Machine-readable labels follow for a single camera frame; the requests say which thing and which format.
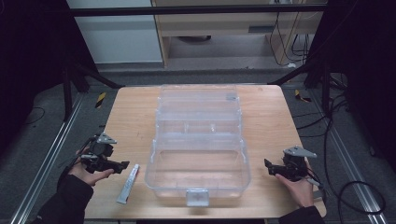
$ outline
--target black metal pole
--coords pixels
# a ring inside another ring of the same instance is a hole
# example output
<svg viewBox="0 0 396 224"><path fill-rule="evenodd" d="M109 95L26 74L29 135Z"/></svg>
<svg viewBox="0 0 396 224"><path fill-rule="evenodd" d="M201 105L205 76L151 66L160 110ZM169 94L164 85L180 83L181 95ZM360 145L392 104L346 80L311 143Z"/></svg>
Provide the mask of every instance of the black metal pole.
<svg viewBox="0 0 396 224"><path fill-rule="evenodd" d="M51 10L49 14L72 15L73 17L93 16L137 16L170 14L211 14L211 13L254 13L254 12L308 12L325 11L327 4L278 4L278 5L225 5L225 6L187 6L187 7L115 7L115 8L72 8L70 10Z"/></svg>

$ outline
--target clear plastic container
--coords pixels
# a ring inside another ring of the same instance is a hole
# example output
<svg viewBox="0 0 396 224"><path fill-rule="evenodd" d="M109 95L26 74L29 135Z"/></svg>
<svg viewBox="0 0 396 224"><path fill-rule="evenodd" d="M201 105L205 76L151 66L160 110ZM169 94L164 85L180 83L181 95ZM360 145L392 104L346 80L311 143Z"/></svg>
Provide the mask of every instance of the clear plastic container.
<svg viewBox="0 0 396 224"><path fill-rule="evenodd" d="M241 196L250 182L235 86L163 86L146 183L160 197Z"/></svg>

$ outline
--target human hand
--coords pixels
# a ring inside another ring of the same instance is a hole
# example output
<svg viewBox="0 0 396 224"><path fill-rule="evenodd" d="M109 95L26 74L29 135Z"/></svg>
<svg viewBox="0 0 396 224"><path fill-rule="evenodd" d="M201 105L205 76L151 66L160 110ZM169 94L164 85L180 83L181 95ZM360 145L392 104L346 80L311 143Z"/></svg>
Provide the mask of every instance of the human hand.
<svg viewBox="0 0 396 224"><path fill-rule="evenodd" d="M91 174L87 170L85 164L80 162L80 158L77 159L75 165L70 169L69 175L75 175L77 178L81 179L90 186L95 186L96 182L101 179L108 178L114 173L113 169L108 169L103 172L95 172Z"/></svg>
<svg viewBox="0 0 396 224"><path fill-rule="evenodd" d="M308 176L296 182L292 182L280 174L276 174L276 178L288 188L291 197L300 207L314 205L314 187L306 180Z"/></svg>

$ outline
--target small metal bar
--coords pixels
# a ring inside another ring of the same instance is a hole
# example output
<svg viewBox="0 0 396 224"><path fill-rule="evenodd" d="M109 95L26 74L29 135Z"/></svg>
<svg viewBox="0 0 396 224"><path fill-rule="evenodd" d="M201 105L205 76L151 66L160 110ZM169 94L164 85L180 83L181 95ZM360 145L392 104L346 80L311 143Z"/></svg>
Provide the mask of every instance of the small metal bar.
<svg viewBox="0 0 396 224"><path fill-rule="evenodd" d="M11 224L23 224L26 222L27 218L29 217L30 212L32 211L33 206L35 205L35 201L41 192L44 183L46 182L46 179L50 173L50 170L52 168L53 163L55 162L59 151L61 150L64 140L66 136L68 135L75 119L78 114L78 111L81 107L82 100L84 98L84 93L79 93L78 97L75 101L74 110L69 118L69 120L65 121L64 124L62 125L60 131L55 137L55 140L52 143L52 146L49 149L49 152L46 156L46 158L43 161L43 164L41 165L40 169L37 172L37 175L35 176L35 179L26 192L20 206L14 213L14 215L11 218Z"/></svg>
<svg viewBox="0 0 396 224"><path fill-rule="evenodd" d="M311 98L315 105L318 108L318 111L322 113L324 116L325 113L323 112L318 96L316 93L312 90L309 90L311 94ZM364 181L363 175L361 174L361 171L359 170L359 167L356 165L356 163L353 161L352 157L350 154L347 152L347 147L344 145L344 142L335 129L335 127L332 127L330 129L330 138L332 139L332 142L334 144L334 148L338 154L338 157L341 160L341 163L343 163L344 168L346 169L346 174L348 175L350 180L359 180L359 181ZM366 211L369 212L374 212L379 210L379 205L374 197L374 194L371 192L371 190L367 186L360 186L360 185L355 185L354 189L356 191L356 194L358 195L359 199L361 200L361 204L364 207ZM374 224L385 224L388 223L384 214L380 215L369 215L368 218L371 220L372 223Z"/></svg>
<svg viewBox="0 0 396 224"><path fill-rule="evenodd" d="M173 14L211 14L211 13L254 13L254 12L313 12L325 11L327 4L277 4L277 5L224 5L224 6L187 6L187 7L114 7L114 8L71 8L70 10L47 11L53 15L72 15L73 17L93 16L137 16Z"/></svg>

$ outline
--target gray floor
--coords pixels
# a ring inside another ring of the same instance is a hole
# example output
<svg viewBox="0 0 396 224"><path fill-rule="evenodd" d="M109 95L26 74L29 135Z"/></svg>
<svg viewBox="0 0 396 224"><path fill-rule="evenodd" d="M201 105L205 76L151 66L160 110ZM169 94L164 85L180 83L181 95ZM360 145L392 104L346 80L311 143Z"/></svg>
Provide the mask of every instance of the gray floor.
<svg viewBox="0 0 396 224"><path fill-rule="evenodd" d="M104 71L103 74L125 85L160 85L163 83L266 83L282 77L290 71L287 66L276 64L272 57L272 51L262 35L213 36L209 41L174 38L172 44L170 60L166 68L144 69L139 67L133 69L133 72ZM296 127L302 127L320 118L315 103L295 98L295 89L299 89L303 97L312 99L316 99L315 96L320 94L320 88L309 91L299 88L302 80L304 80L304 76L298 76L283 87ZM80 148L86 138L100 131L100 125L106 124L117 91L92 79L90 79L90 83L92 87L89 93L83 95L74 93L75 99L82 97L81 109L48 176L45 176L42 189L34 199L35 204L31 208L29 218L35 216L39 207L55 191L55 183L64 162L75 153L77 148ZM102 107L94 108L98 95L104 91L106 98ZM340 91L333 90L332 96L340 93ZM8 223L21 204L63 124L62 86L56 86L38 94L35 98L35 106L37 108L32 110L27 122L36 119L38 121L27 124L21 129L21 133L11 145L9 153L0 161L0 223ZM346 148L351 157L351 160L347 162L352 161L352 164L356 164L362 178L375 185L386 197L387 209L384 212L384 217L387 222L396 223L396 215L393 213L396 211L393 193L396 188L396 175L383 159L370 155L369 146L352 114L347 110L347 107L342 107L334 112L332 131L338 133L343 143L341 147ZM326 148L323 146L323 136L307 137L324 133L325 128L325 122L319 122L312 127L299 130L299 135L304 147L318 154L318 158L310 160L310 163L328 189L329 183L325 178L324 167L326 152L331 183L336 190L339 190L353 176L347 169L348 164L345 163L344 155L337 149L340 147L339 142L336 141L338 135L332 133ZM349 189L343 199L361 206L361 198L356 196L355 190L359 191L359 188ZM332 193L330 193L326 206L328 209L325 217L326 223L339 223L337 200ZM372 223L368 216L354 212L345 206L342 206L342 211L343 218L347 223ZM86 223L107 222L95 220ZM131 223L131 221L122 221L121 223ZM270 223L276 223L276 220L270 220Z"/></svg>

